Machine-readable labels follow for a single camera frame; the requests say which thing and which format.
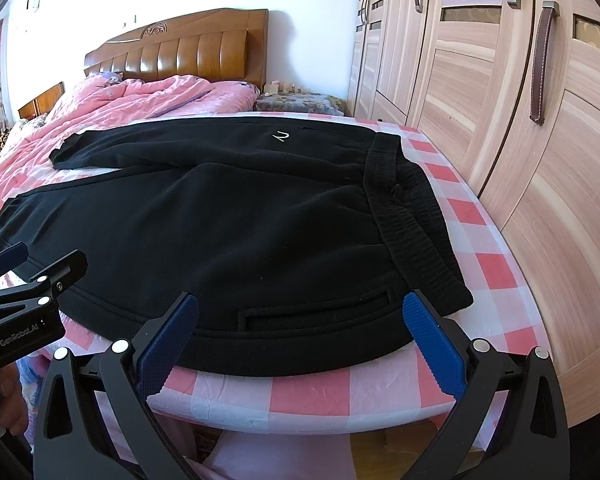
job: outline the checkered tablecloth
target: checkered tablecloth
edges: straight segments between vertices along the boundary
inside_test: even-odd
[[[317,114],[267,113],[362,124],[400,135],[404,155],[424,168],[445,216],[451,243],[474,304],[453,314],[469,338],[498,350],[528,353],[549,347],[538,308],[502,235],[448,160],[424,134],[388,123]],[[47,346],[76,354],[104,351],[109,342],[63,316],[66,336]],[[485,446],[502,410],[498,394],[480,431]],[[174,368],[149,404],[159,413],[217,428],[258,433],[351,433],[441,415],[453,399],[438,388],[414,343],[368,363],[304,376],[244,378]]]

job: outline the floral nightstand cover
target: floral nightstand cover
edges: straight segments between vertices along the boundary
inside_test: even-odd
[[[258,97],[257,112],[296,112],[301,114],[324,114],[342,117],[344,101],[326,94],[276,94]]]

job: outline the human hand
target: human hand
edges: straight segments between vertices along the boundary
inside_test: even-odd
[[[20,372],[16,363],[0,369],[0,425],[12,435],[21,435],[29,427],[29,411],[22,396]]]

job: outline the blue textured pad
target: blue textured pad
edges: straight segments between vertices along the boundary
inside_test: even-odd
[[[440,389],[459,400],[466,390],[464,361],[415,292],[404,297],[402,319]]]
[[[136,393],[145,400],[160,392],[198,325],[198,300],[187,294],[147,345],[136,364]]]
[[[0,277],[27,261],[29,250],[19,242],[0,252]]]

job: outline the headboard panel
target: headboard panel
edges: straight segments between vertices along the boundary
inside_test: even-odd
[[[84,73],[124,72],[156,81],[193,74],[211,82],[244,80],[262,88],[267,66],[267,9],[214,9],[136,28],[84,57]]]

